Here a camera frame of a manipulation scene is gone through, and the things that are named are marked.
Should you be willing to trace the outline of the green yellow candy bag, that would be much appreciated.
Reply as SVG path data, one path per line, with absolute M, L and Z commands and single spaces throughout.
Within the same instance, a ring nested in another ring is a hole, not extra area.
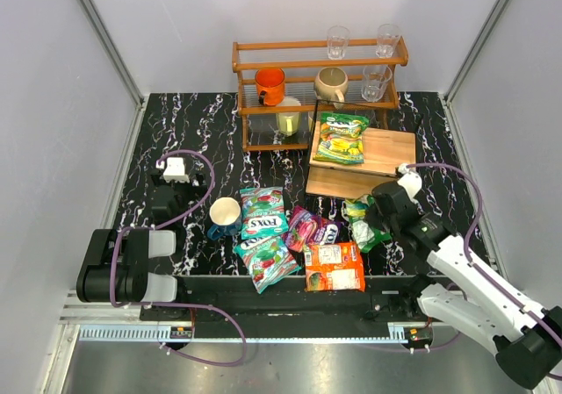
M 363 164 L 363 133 L 369 124 L 364 116 L 324 111 L 313 159 L 342 165 Z

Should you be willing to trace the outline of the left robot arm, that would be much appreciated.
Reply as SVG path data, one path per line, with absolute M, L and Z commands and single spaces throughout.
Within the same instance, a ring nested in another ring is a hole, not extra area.
M 155 225 L 163 224 L 188 210 L 207 190 L 201 174 L 185 182 L 167 183 L 163 173 L 151 173 L 148 205 Z M 84 303 L 108 302 L 114 283 L 117 303 L 172 302 L 178 280 L 148 270 L 149 261 L 173 255 L 183 244 L 185 230 L 176 222 L 162 230 L 132 230 L 115 247 L 116 229 L 97 229 L 90 238 L 76 280 L 76 294 Z

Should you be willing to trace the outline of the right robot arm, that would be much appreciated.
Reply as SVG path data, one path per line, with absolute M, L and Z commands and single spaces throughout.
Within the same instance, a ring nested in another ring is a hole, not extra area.
M 408 253 L 449 278 L 464 292 L 450 293 L 419 274 L 407 287 L 407 305 L 476 341 L 515 383 L 534 390 L 561 362 L 561 309 L 545 308 L 515 288 L 434 213 L 414 203 L 418 183 L 405 177 L 372 191 L 369 224 L 390 233 Z

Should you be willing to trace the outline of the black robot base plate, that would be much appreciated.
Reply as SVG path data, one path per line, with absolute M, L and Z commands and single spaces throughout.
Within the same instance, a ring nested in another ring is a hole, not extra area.
M 232 316 L 351 314 L 359 318 L 426 321 L 406 300 L 413 276 L 368 276 L 364 291 L 307 291 L 303 276 L 289 276 L 259 294 L 249 276 L 181 277 L 181 303 L 215 306 Z

